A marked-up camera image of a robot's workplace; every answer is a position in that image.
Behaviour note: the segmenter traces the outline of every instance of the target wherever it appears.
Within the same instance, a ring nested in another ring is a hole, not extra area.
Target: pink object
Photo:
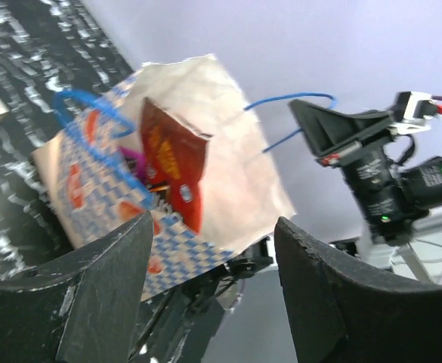
[[[119,147],[119,150],[123,154],[128,164],[135,161],[132,172],[140,181],[145,182],[147,177],[145,172],[145,166],[147,164],[145,156],[142,153],[138,153],[137,151],[128,149],[126,147]]]

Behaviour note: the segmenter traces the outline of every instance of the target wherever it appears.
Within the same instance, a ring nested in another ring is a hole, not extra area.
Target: blue cable
[[[270,98],[264,98],[262,100],[256,101],[246,107],[244,107],[244,111],[251,110],[254,107],[257,107],[261,104],[267,104],[269,102],[274,101],[281,101],[281,100],[289,100],[290,98],[300,98],[300,97],[323,97],[323,98],[329,98],[332,100],[332,103],[328,106],[328,108],[334,108],[336,106],[336,98],[332,95],[329,95],[327,93],[317,93],[317,92],[301,92],[301,93],[292,93],[290,95],[281,95],[276,97],[270,97]],[[288,141],[290,138],[295,136],[297,133],[302,132],[303,130],[297,129],[294,132],[290,133],[289,135],[285,136],[279,141],[276,141],[274,144],[266,147],[262,152],[267,153],[268,151],[274,149],[276,146],[281,145],[283,142]]]

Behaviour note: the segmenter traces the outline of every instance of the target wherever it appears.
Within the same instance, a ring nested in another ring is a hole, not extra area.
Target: purple item
[[[123,154],[131,173],[134,174],[141,182],[145,182],[145,179],[147,178],[147,174],[145,172],[147,160],[145,159],[145,155],[126,147],[119,147],[119,150]]]

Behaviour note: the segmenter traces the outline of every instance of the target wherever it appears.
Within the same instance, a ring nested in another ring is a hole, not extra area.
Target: gift bag
[[[86,106],[75,119],[70,98]],[[211,55],[145,64],[102,98],[58,94],[64,129],[33,157],[73,246],[151,211],[148,299],[232,259],[271,233],[279,216],[292,216],[247,104]],[[122,148],[144,155],[145,180]]]

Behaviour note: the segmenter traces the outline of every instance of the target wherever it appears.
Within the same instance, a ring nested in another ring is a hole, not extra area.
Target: gray wall
[[[442,94],[442,0],[83,1],[133,67],[215,53],[253,101],[329,92],[348,112],[387,107],[400,90]],[[258,113],[269,141],[296,127],[285,102]],[[442,154],[442,123],[418,139],[416,161]],[[301,227],[321,240],[359,234],[339,172],[301,136],[273,154]]]

